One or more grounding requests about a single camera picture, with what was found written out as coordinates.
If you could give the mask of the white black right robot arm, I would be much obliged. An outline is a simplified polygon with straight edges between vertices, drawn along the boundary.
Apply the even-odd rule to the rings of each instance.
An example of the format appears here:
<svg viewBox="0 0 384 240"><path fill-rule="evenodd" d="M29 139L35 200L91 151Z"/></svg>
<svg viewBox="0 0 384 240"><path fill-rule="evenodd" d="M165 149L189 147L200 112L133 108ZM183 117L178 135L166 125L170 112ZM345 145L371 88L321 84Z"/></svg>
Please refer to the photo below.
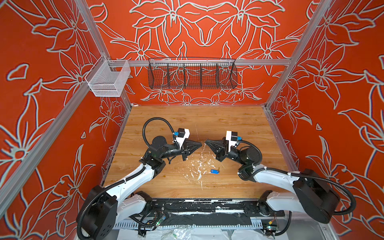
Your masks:
<svg viewBox="0 0 384 240"><path fill-rule="evenodd" d="M238 176L243 181L269 184L285 192L266 191L260 197L260 211L305 213L313 220L327 224L333 216L352 213L357 206L353 194L343 185L320 177L315 171L288 172L262 165L262 152L245 141L206 140L216 160L230 159L241 164Z"/></svg>

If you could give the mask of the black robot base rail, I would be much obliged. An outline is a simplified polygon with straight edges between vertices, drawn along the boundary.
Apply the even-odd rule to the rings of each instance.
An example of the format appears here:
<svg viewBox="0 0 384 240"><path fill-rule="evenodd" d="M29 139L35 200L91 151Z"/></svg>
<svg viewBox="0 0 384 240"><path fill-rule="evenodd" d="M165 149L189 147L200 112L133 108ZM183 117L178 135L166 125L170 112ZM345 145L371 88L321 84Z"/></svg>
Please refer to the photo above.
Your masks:
<svg viewBox="0 0 384 240"><path fill-rule="evenodd" d="M144 211L117 221L113 233L133 231L144 237L154 230L255 230L277 234L290 225L285 211L262 213L257 199L153 199Z"/></svg>

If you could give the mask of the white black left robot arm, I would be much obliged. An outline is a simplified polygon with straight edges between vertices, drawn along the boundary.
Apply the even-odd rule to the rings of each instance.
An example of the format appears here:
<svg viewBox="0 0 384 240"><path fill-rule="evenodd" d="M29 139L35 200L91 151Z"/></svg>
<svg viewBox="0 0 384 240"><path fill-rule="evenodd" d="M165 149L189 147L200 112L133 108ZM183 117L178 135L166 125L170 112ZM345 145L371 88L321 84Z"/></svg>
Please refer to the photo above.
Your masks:
<svg viewBox="0 0 384 240"><path fill-rule="evenodd" d="M166 119L160 117L150 118L144 123L142 135L148 148L140 159L140 165L109 186L91 189L76 219L80 240L103 240L115 223L127 218L137 223L139 230L153 229L161 222L164 214L152 207L153 200L148 194L137 189L159 175L175 157L181 156L186 161L202 143L190 140L190 131L184 128L170 129L171 144L163 136L149 142L146 127L153 121L162 121L171 127Z"/></svg>

